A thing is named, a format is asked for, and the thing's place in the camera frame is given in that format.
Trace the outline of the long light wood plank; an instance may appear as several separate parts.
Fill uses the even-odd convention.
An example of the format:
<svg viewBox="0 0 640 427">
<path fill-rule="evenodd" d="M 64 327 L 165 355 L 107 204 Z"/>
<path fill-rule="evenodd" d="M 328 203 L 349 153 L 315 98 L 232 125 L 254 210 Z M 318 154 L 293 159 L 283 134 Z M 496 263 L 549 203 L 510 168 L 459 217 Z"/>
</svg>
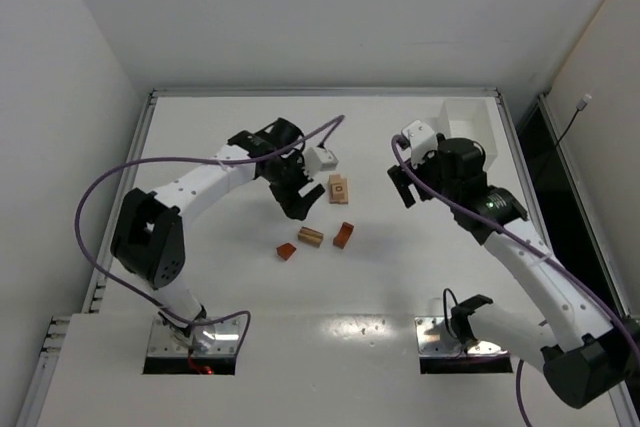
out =
<svg viewBox="0 0 640 427">
<path fill-rule="evenodd" d="M 340 204 L 341 198 L 344 197 L 344 190 L 341 183 L 335 183 L 330 186 L 329 202 L 331 204 Z"/>
</svg>

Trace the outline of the wood cube with letter O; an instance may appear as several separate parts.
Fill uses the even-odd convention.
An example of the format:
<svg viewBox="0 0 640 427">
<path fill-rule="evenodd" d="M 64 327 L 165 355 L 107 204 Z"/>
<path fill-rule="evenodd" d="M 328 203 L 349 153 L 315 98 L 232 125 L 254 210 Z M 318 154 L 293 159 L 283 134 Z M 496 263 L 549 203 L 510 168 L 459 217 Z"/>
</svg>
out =
<svg viewBox="0 0 640 427">
<path fill-rule="evenodd" d="M 348 189 L 345 180 L 341 179 L 331 183 L 331 198 L 336 202 L 347 198 Z"/>
</svg>

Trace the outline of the small light wood cube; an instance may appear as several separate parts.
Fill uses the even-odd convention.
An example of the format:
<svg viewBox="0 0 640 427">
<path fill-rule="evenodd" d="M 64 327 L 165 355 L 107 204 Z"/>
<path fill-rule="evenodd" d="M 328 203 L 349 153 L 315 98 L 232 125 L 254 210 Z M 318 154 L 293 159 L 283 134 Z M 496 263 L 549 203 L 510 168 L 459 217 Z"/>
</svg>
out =
<svg viewBox="0 0 640 427">
<path fill-rule="evenodd" d="M 341 183 L 342 182 L 342 177 L 339 174 L 332 174 L 329 176 L 328 179 L 328 184 L 332 185 L 335 183 Z"/>
</svg>

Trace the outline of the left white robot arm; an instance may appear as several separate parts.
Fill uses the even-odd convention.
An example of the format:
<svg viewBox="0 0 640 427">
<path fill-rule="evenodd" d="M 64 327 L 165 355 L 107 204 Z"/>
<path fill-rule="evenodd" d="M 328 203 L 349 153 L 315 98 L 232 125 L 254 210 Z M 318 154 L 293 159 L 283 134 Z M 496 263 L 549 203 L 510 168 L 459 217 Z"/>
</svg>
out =
<svg viewBox="0 0 640 427">
<path fill-rule="evenodd" d="M 241 131 L 204 165 L 150 192 L 129 191 L 122 202 L 111 254 L 131 274 L 145 282 L 151 298 L 171 328 L 188 337 L 194 324 L 206 318 L 205 307 L 185 286 L 185 233 L 202 213 L 231 191 L 264 179 L 284 214 L 307 217 L 322 196 L 316 174 L 331 171 L 337 157 L 324 145 L 294 144 L 302 131 L 278 118 L 256 131 Z"/>
</svg>

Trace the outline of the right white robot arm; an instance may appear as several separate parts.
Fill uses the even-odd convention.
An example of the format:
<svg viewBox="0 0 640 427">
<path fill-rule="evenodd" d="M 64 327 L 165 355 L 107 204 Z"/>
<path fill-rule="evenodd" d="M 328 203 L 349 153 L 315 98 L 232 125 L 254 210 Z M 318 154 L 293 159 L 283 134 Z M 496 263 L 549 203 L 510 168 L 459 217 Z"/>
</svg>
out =
<svg viewBox="0 0 640 427">
<path fill-rule="evenodd" d="M 530 323 L 476 294 L 454 305 L 445 326 L 462 345 L 488 341 L 538 370 L 555 395 L 580 409 L 639 368 L 639 326 L 618 317 L 571 274 L 544 244 L 526 209 L 491 185 L 486 154 L 475 141 L 436 134 L 417 161 L 401 157 L 397 134 L 388 175 L 405 206 L 437 199 L 455 222 L 513 276 L 543 316 Z"/>
</svg>

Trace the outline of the striped wood block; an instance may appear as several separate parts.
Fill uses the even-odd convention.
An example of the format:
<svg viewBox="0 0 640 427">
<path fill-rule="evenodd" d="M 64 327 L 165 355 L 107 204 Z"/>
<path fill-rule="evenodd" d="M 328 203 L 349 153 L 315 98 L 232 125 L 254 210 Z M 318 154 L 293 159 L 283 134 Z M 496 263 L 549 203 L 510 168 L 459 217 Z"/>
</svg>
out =
<svg viewBox="0 0 640 427">
<path fill-rule="evenodd" d="M 300 242 L 319 248 L 324 240 L 324 234 L 308 227 L 301 227 L 297 238 Z"/>
</svg>

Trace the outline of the red-brown arch block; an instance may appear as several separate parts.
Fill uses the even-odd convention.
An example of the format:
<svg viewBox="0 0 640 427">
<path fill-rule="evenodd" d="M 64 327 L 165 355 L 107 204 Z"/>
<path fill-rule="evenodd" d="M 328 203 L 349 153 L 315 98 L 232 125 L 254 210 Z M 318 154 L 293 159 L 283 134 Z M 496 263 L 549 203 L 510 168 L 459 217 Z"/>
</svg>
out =
<svg viewBox="0 0 640 427">
<path fill-rule="evenodd" d="M 354 225 L 343 222 L 338 233 L 333 238 L 333 245 L 339 249 L 344 249 L 349 242 L 354 231 Z"/>
</svg>

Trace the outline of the red-brown wedge block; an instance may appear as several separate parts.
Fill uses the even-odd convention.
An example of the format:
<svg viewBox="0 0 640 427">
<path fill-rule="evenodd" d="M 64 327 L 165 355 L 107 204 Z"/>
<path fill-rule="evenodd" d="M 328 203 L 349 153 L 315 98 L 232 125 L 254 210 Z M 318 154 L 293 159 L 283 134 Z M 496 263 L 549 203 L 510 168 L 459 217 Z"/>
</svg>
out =
<svg viewBox="0 0 640 427">
<path fill-rule="evenodd" d="M 288 261 L 297 251 L 297 247 L 292 243 L 284 243 L 276 248 L 276 255 L 282 261 Z"/>
</svg>

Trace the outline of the white open box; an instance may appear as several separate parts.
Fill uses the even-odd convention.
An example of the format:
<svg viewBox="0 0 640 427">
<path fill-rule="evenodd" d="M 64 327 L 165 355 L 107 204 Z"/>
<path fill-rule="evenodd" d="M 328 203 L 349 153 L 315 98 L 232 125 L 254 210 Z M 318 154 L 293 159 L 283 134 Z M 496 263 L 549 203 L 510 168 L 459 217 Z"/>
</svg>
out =
<svg viewBox="0 0 640 427">
<path fill-rule="evenodd" d="M 498 156 L 490 105 L 481 98 L 447 98 L 437 116 L 438 132 L 446 138 L 468 138 L 483 147 L 485 168 Z"/>
</svg>

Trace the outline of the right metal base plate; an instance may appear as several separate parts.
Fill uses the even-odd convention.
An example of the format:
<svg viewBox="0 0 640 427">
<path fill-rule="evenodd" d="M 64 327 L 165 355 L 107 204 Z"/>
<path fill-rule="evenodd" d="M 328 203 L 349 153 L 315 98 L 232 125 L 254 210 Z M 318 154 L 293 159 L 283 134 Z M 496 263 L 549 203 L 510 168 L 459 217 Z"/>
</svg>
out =
<svg viewBox="0 0 640 427">
<path fill-rule="evenodd" d="M 437 360 L 475 360 L 509 357 L 507 350 L 488 341 L 461 344 L 445 329 L 442 316 L 414 318 L 419 356 Z"/>
</svg>

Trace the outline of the metal base plate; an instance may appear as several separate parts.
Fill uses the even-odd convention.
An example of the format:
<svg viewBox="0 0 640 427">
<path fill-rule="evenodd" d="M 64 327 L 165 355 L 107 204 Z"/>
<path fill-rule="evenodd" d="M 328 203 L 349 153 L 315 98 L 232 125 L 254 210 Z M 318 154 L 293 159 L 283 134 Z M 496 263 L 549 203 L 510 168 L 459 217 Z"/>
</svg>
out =
<svg viewBox="0 0 640 427">
<path fill-rule="evenodd" d="M 146 354 L 150 358 L 186 358 L 188 354 L 199 358 L 232 357 L 237 352 L 241 327 L 239 320 L 227 320 L 195 327 L 185 336 L 158 317 L 151 325 Z"/>
<path fill-rule="evenodd" d="M 461 344 L 445 329 L 442 316 L 414 318 L 419 356 L 437 360 L 475 360 L 509 357 L 507 350 L 488 341 Z"/>
</svg>

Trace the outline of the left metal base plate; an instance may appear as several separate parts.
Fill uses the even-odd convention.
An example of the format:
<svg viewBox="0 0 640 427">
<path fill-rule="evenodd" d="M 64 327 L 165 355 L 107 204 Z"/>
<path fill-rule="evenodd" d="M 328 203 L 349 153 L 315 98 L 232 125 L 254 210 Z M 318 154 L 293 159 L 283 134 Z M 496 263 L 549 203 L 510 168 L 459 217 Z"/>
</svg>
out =
<svg viewBox="0 0 640 427">
<path fill-rule="evenodd" d="M 232 357 L 237 352 L 241 327 L 239 320 L 227 320 L 195 327 L 185 336 L 158 317 L 151 325 L 146 354 L 150 358 L 186 358 L 188 354 L 199 358 Z"/>
</svg>

